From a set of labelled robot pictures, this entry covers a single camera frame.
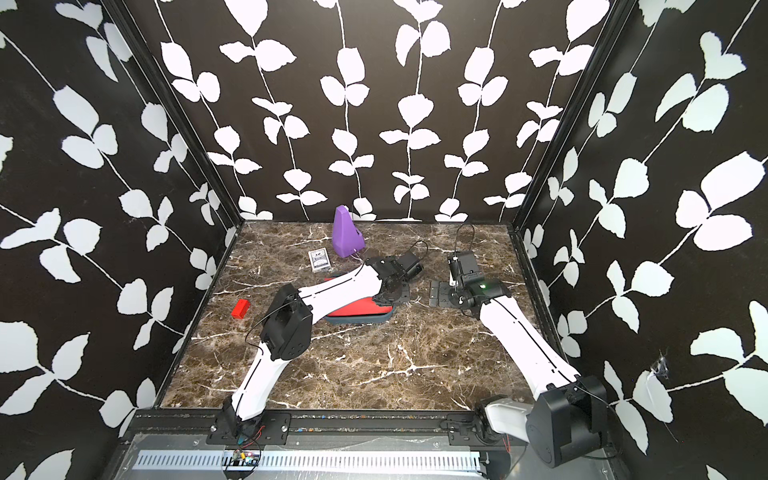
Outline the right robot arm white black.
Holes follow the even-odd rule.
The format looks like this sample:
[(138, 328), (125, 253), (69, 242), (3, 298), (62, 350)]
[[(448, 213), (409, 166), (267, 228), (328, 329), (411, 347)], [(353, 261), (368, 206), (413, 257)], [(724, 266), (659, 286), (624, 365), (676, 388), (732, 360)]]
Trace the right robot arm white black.
[(450, 279), (431, 285), (430, 304), (452, 307), (479, 320), (501, 343), (531, 391), (533, 401), (508, 397), (480, 407), (483, 435), (511, 436), (555, 468), (608, 444), (605, 386), (582, 376), (540, 335), (503, 282), (486, 277), (472, 251), (447, 256)]

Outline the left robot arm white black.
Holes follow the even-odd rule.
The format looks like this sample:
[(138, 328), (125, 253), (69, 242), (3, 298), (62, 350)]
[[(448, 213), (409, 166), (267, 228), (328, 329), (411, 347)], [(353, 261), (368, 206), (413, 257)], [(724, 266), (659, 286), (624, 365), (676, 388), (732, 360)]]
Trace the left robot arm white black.
[(267, 399), (289, 362), (309, 347), (315, 323), (356, 301), (378, 306), (406, 301), (409, 283), (423, 267), (415, 253), (372, 257), (356, 269), (314, 286), (281, 287), (264, 316), (257, 352), (240, 386), (217, 416), (233, 437), (253, 437)]

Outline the teal plastic storage box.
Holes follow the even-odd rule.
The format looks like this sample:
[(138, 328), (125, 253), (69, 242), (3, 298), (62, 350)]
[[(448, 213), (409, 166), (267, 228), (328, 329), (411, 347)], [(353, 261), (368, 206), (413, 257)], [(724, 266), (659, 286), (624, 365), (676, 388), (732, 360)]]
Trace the teal plastic storage box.
[[(377, 303), (374, 300), (374, 296), (373, 295), (368, 295), (366, 297), (361, 297), (360, 299), (368, 298), (368, 297), (371, 297), (376, 304), (380, 305), (379, 303)], [(396, 307), (395, 306), (392, 306), (392, 307), (393, 307), (392, 311), (389, 314), (386, 314), (386, 315), (358, 316), (358, 317), (329, 317), (329, 314), (330, 314), (329, 313), (328, 315), (326, 315), (324, 317), (324, 320), (327, 321), (328, 323), (333, 324), (333, 325), (380, 324), (380, 323), (385, 323), (385, 322), (387, 322), (387, 321), (389, 321), (391, 319), (391, 317), (393, 316), (393, 314), (396, 311)]]

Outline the red envelope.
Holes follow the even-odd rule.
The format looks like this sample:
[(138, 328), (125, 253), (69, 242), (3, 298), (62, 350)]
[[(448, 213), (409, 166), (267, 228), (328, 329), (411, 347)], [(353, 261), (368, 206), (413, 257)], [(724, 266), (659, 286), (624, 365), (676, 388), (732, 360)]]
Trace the red envelope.
[(363, 298), (341, 307), (329, 314), (329, 317), (358, 317), (386, 315), (392, 311), (392, 306), (380, 306), (371, 297)]

